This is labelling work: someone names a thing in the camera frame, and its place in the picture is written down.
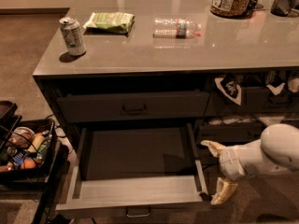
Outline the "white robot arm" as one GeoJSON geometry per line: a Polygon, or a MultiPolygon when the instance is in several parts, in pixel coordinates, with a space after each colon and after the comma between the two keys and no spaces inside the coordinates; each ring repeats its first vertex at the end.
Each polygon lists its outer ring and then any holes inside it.
{"type": "Polygon", "coordinates": [[[245,145],[225,146],[203,140],[213,157],[219,159],[224,177],[217,179],[211,204],[226,202],[237,188],[237,181],[255,175],[283,175],[299,170],[299,129],[279,123],[265,128],[258,140],[245,145]]]}

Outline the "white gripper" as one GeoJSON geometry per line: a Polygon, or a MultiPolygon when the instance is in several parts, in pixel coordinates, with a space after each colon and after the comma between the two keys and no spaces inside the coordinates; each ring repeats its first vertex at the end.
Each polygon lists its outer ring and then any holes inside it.
{"type": "Polygon", "coordinates": [[[246,175],[239,157],[239,146],[226,147],[223,144],[210,140],[203,140],[201,145],[207,147],[213,157],[219,157],[221,171],[227,177],[219,177],[217,179],[216,193],[212,197],[211,204],[225,203],[238,186],[234,181],[246,175]]]}

